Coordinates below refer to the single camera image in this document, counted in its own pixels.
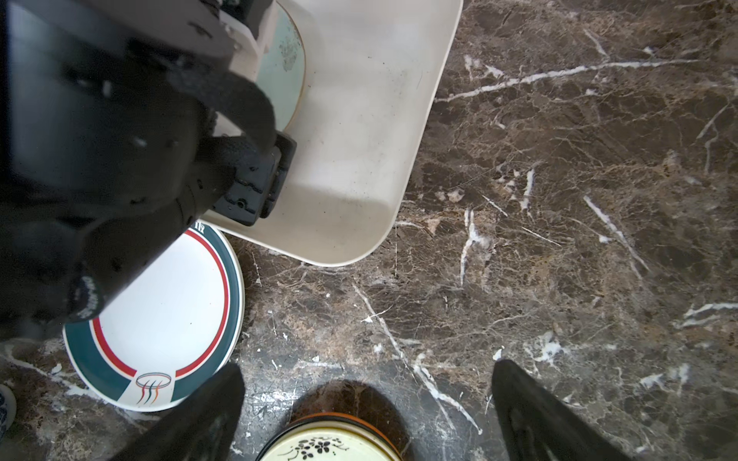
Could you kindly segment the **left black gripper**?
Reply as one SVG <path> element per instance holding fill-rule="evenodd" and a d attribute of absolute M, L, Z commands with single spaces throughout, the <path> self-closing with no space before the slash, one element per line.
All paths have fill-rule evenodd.
<path fill-rule="evenodd" d="M 97 317 L 207 211 L 253 226 L 297 143 L 218 1 L 1 5 L 1 336 Z"/>

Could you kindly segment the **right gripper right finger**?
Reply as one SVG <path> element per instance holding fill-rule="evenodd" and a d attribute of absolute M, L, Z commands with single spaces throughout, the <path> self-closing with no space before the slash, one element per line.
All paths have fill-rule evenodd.
<path fill-rule="evenodd" d="M 510 359 L 495 363 L 491 392 L 511 460 L 627 460 Z"/>

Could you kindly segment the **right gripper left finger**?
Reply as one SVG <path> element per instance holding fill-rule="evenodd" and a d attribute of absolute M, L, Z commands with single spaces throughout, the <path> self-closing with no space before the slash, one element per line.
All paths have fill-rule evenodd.
<path fill-rule="evenodd" d="M 227 364 L 115 460 L 225 460 L 245 396 L 240 368 Z"/>

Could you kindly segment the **white plate green red rim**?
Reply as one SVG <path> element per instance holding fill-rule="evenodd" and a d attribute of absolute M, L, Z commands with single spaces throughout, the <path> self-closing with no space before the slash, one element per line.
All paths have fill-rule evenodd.
<path fill-rule="evenodd" d="M 175 407 L 229 360 L 244 317 L 236 254 L 196 222 L 95 319 L 63 331 L 70 361 L 102 400 Z"/>

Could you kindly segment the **light green floral plate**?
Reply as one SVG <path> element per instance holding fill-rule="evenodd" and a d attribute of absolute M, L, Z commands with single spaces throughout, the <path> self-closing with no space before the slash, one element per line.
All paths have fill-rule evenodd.
<path fill-rule="evenodd" d="M 276 8 L 276 28 L 269 51 L 263 55 L 257 85 L 271 101 L 276 129 L 284 132 L 302 99 L 306 52 L 291 15 L 279 3 Z"/>

